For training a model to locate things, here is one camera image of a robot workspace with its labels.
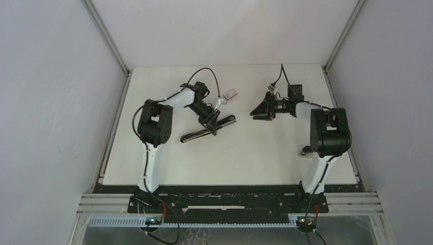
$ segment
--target white wall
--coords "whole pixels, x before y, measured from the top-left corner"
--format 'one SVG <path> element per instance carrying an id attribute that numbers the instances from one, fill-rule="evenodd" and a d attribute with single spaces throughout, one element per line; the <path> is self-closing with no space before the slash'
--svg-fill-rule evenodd
<path id="1" fill-rule="evenodd" d="M 431 244 L 433 1 L 368 1 L 333 67 L 355 149 L 398 244 Z"/>
<path id="2" fill-rule="evenodd" d="M 94 0 L 129 68 L 324 65 L 357 0 Z"/>
<path id="3" fill-rule="evenodd" d="M 79 0 L 0 10 L 0 244 L 65 244 L 124 77 Z"/>

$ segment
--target gray floor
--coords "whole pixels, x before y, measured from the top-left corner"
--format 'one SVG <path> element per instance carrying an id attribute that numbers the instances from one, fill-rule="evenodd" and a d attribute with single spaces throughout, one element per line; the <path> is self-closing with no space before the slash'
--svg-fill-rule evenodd
<path id="1" fill-rule="evenodd" d="M 327 244 L 376 244 L 367 216 L 321 217 L 317 231 Z M 153 234 L 174 241 L 176 229 L 164 228 Z M 312 245 L 323 245 L 317 235 L 311 234 Z M 161 244 L 134 228 L 89 227 L 84 238 L 86 245 Z M 308 244 L 305 234 L 294 228 L 183 228 L 178 244 Z"/>

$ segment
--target wall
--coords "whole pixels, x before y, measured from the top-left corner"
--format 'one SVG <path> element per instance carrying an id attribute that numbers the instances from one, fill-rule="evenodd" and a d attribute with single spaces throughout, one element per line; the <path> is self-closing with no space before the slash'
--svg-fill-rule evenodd
<path id="1" fill-rule="evenodd" d="M 368 1 L 331 79 L 398 244 L 431 244 L 433 2 Z"/>
<path id="2" fill-rule="evenodd" d="M 124 76 L 80 1 L 0 11 L 0 243 L 65 244 Z"/>
<path id="3" fill-rule="evenodd" d="M 357 0 L 94 0 L 129 68 L 321 63 Z"/>

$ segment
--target white table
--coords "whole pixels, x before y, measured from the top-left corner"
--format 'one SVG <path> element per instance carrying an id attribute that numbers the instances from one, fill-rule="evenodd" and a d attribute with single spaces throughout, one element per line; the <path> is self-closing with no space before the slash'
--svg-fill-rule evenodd
<path id="1" fill-rule="evenodd" d="M 322 69 L 318 64 L 285 65 L 291 84 L 302 84 L 306 100 L 332 106 Z M 128 88 L 113 147 L 105 171 L 104 185 L 136 185 L 142 162 L 140 140 L 131 128 L 132 115 L 147 99 L 161 99 L 177 91 L 180 84 L 201 66 L 135 68 Z M 280 65 L 211 66 L 221 94 L 234 88 L 238 95 L 221 106 L 223 118 L 233 114 L 236 123 L 205 136 L 181 143 L 183 134 L 201 130 L 198 117 L 186 108 L 173 116 L 170 140 L 163 149 L 160 184 L 165 185 L 275 185 L 298 184 L 310 159 L 298 151 L 309 145 L 309 122 L 289 114 L 273 121 L 253 120 L 249 113 L 264 98 L 267 86 L 278 78 Z M 217 87 L 210 71 L 199 72 L 191 81 L 204 82 L 213 103 Z M 287 95 L 282 76 L 279 92 Z M 355 184 L 347 153 L 332 168 L 327 184 Z"/>

